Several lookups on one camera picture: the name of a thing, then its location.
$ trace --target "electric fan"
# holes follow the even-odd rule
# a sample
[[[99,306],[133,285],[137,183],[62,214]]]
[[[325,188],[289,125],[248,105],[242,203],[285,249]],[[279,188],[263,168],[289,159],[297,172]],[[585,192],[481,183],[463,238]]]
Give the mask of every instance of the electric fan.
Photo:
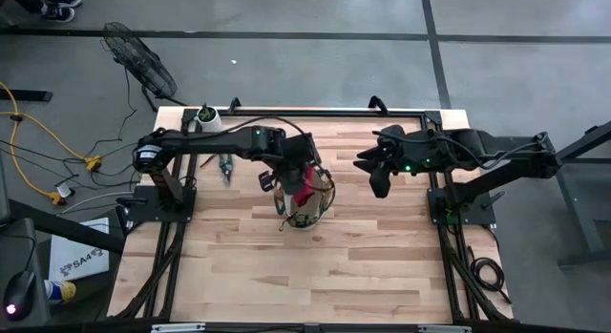
[[[158,99],[187,106],[173,98],[177,85],[172,75],[163,67],[159,56],[137,38],[133,31],[118,22],[106,23],[104,42],[110,48],[115,62],[125,67],[142,84],[142,93],[154,112],[158,109],[153,105],[147,90]]]

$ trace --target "wooden table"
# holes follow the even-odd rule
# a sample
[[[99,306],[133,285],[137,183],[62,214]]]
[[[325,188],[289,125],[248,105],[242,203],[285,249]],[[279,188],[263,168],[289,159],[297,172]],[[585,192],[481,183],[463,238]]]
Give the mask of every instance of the wooden table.
[[[179,129],[182,110],[159,108],[156,127]],[[444,129],[469,126],[465,111],[441,114]],[[286,226],[280,232],[283,217],[275,214],[271,193],[262,192],[257,179],[265,165],[234,158],[229,189],[221,183],[217,162],[198,168],[198,201],[182,248],[172,321],[450,323],[439,239],[425,197],[429,177],[392,177],[389,196],[380,199],[369,188],[369,175],[352,165],[358,152],[375,144],[371,131],[396,123],[406,132],[415,131],[420,122],[381,117],[290,120],[312,132],[337,184],[333,206],[310,231]],[[242,121],[227,117],[223,126]],[[295,134],[278,121],[260,124]],[[199,162],[207,157],[200,156]],[[454,172],[460,181],[476,176]],[[123,309],[149,276],[159,227],[145,223],[127,238],[109,315]],[[467,226],[465,238],[478,257],[499,261],[487,231]],[[467,313],[464,284],[456,278]],[[511,316],[499,294],[487,295]]]

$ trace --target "red object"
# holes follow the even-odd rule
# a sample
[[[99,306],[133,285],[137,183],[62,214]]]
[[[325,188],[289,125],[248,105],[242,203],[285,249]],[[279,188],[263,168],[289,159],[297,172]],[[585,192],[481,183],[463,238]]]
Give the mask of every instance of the red object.
[[[304,190],[300,193],[293,195],[293,199],[297,203],[297,206],[303,207],[306,205],[307,200],[314,195],[314,190],[312,190],[312,177],[314,176],[314,168],[312,166],[306,166],[304,173]]]

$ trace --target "computer mouse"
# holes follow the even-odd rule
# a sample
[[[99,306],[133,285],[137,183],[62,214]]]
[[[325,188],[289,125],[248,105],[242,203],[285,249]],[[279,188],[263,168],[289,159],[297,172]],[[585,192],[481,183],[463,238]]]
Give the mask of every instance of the computer mouse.
[[[30,271],[12,276],[4,291],[4,314],[10,321],[25,319],[34,305],[34,278]]]

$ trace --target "gray floor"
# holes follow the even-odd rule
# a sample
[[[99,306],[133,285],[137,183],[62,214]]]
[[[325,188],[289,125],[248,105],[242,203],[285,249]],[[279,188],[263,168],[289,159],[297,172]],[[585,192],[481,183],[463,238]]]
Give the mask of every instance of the gray floor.
[[[446,34],[609,35],[610,7],[611,0],[432,0],[437,31]],[[15,6],[6,10],[26,25],[48,27]],[[420,0],[85,0],[75,21],[60,28],[99,29],[107,21],[141,30],[426,33]],[[177,98],[193,104],[227,105],[239,96],[246,106],[363,107],[377,94],[390,107],[439,108],[428,42],[145,42],[179,83]],[[548,131],[561,148],[611,118],[611,45],[443,43],[440,50],[453,108],[466,109],[473,127],[495,135]],[[77,151],[116,136],[129,113],[123,70],[99,38],[0,36],[0,70],[0,80],[13,88],[55,93],[51,104],[24,103],[21,110],[42,119]],[[135,84],[132,79],[131,100],[139,110],[124,131],[126,142],[150,131],[155,119]],[[0,107],[11,109],[8,102]],[[11,131],[6,122],[0,126],[3,139]],[[29,122],[22,124],[17,143],[67,156]],[[100,153],[118,145],[104,145]],[[109,157],[104,168],[119,170],[129,154]],[[57,211],[21,181],[6,155],[5,165],[12,198]],[[46,165],[67,174],[61,164]],[[59,180],[31,165],[23,168],[46,189]],[[86,182],[85,173],[74,168]],[[583,249],[557,183],[526,179],[503,190],[507,195],[495,207],[497,233],[516,317],[611,329],[605,310],[611,307],[611,265],[565,272],[556,266],[558,258]],[[98,193],[79,189],[76,199]]]

